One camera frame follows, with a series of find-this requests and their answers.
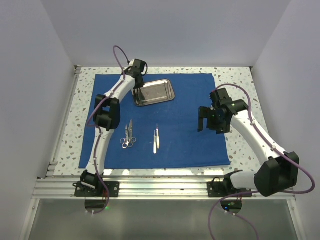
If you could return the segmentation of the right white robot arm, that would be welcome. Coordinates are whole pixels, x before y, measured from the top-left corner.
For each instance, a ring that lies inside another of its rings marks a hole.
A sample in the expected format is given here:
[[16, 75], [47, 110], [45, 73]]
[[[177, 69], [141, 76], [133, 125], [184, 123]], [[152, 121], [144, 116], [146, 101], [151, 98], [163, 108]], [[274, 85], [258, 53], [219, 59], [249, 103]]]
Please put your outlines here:
[[298, 181], [300, 159], [295, 152], [287, 152], [273, 141], [249, 113], [243, 100], [232, 100], [225, 88], [210, 93], [210, 107], [198, 109], [198, 132], [204, 128], [226, 134], [235, 128], [253, 150], [260, 162], [256, 172], [235, 170], [222, 181], [213, 180], [210, 188], [219, 196], [235, 196], [246, 190], [257, 190], [264, 197], [294, 187]]

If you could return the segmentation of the blue surgical cloth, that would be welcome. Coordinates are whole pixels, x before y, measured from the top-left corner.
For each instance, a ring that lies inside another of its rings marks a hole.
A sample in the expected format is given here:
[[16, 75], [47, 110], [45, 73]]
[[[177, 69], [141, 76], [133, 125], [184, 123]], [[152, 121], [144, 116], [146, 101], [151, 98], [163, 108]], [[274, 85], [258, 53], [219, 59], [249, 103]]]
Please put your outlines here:
[[[89, 112], [96, 96], [108, 92], [120, 79], [118, 74], [95, 76]], [[136, 106], [130, 91], [120, 103], [120, 123], [110, 139], [104, 166], [107, 169], [172, 169], [229, 165], [223, 134], [204, 129], [198, 132], [199, 107], [211, 104], [215, 80], [210, 73], [148, 74], [145, 82], [169, 79], [175, 98], [162, 103]], [[136, 142], [122, 148], [125, 127], [133, 120]], [[154, 131], [158, 124], [160, 148], [153, 153]]]

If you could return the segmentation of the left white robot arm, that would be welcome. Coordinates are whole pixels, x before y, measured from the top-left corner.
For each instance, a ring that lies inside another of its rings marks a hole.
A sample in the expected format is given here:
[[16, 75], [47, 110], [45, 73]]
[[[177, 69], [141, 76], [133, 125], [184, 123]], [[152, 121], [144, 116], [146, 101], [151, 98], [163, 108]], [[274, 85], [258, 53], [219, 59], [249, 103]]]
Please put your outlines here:
[[102, 177], [111, 137], [120, 124], [121, 101], [129, 92], [145, 85], [143, 77], [147, 71], [145, 61], [133, 59], [116, 84], [105, 94], [96, 96], [94, 110], [87, 120], [87, 126], [95, 128], [95, 137], [89, 162], [80, 177], [81, 184], [92, 196], [99, 196], [107, 189]]

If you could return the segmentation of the steel scalpel handle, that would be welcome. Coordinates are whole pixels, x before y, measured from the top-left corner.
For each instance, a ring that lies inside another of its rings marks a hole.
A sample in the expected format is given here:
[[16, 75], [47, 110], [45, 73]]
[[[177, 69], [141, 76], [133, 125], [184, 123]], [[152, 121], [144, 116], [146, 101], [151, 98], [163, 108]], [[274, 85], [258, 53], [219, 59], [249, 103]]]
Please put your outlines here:
[[160, 135], [158, 124], [156, 124], [156, 148], [160, 149]]
[[153, 153], [156, 154], [157, 153], [157, 135], [156, 135], [156, 131], [154, 131], [153, 134]]

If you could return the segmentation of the steel surgical scissors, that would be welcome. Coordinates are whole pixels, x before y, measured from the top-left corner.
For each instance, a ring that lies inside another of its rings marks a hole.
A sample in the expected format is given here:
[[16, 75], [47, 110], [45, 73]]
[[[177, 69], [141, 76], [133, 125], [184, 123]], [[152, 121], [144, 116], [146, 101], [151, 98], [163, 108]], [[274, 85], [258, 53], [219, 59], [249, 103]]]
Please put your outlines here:
[[128, 141], [130, 143], [135, 143], [137, 139], [133, 136], [133, 120], [131, 119], [128, 126]]

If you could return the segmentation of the steel instrument tray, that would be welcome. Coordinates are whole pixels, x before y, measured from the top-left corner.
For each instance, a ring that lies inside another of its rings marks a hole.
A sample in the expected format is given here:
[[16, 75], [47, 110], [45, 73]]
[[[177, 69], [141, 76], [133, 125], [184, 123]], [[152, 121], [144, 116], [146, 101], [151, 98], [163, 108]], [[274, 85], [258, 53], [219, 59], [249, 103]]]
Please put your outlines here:
[[133, 89], [133, 101], [138, 107], [164, 103], [175, 99], [174, 88], [169, 79], [145, 82], [143, 87]]

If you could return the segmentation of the short steel scissors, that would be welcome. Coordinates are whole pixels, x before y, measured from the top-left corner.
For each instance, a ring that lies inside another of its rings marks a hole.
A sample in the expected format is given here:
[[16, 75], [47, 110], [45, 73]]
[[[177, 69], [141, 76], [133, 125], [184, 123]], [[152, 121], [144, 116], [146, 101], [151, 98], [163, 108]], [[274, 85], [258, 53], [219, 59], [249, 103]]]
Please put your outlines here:
[[133, 143], [129, 138], [129, 128], [127, 125], [125, 126], [125, 138], [122, 138], [120, 143], [123, 149], [131, 148], [133, 146]]

